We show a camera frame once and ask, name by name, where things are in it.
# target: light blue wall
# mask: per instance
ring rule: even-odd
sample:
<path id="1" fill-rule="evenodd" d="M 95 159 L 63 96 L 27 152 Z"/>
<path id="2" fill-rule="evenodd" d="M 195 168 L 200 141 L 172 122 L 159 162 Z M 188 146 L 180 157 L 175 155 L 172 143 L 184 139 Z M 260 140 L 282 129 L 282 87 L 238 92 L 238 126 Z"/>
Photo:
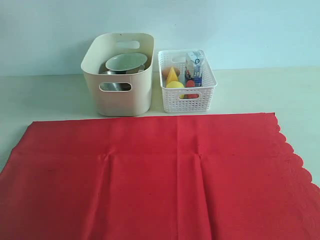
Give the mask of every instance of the light blue wall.
<path id="1" fill-rule="evenodd" d="M 2 0 L 0 76 L 79 74 L 107 32 L 204 49 L 213 69 L 320 65 L 319 15 L 319 0 Z"/>

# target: tabletop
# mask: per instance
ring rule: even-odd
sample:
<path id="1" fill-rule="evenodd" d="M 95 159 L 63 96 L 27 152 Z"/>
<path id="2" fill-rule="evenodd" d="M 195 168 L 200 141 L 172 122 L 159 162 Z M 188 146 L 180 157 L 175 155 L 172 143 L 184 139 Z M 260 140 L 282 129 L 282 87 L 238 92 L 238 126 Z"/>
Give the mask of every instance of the tabletop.
<path id="1" fill-rule="evenodd" d="M 211 106 L 199 114 L 275 112 L 287 142 L 320 186 L 320 67 L 215 70 Z M 159 73 L 152 78 L 151 107 L 164 112 Z M 33 121 L 105 118 L 96 112 L 82 75 L 0 77 L 0 170 Z"/>

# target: red cloth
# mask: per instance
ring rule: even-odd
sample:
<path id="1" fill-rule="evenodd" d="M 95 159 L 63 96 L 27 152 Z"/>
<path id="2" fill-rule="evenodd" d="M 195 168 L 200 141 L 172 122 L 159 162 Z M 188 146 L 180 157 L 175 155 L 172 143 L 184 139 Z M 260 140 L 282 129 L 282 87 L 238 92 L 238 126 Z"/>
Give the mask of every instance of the red cloth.
<path id="1" fill-rule="evenodd" d="M 0 239 L 318 240 L 320 190 L 273 113 L 34 122 Z"/>

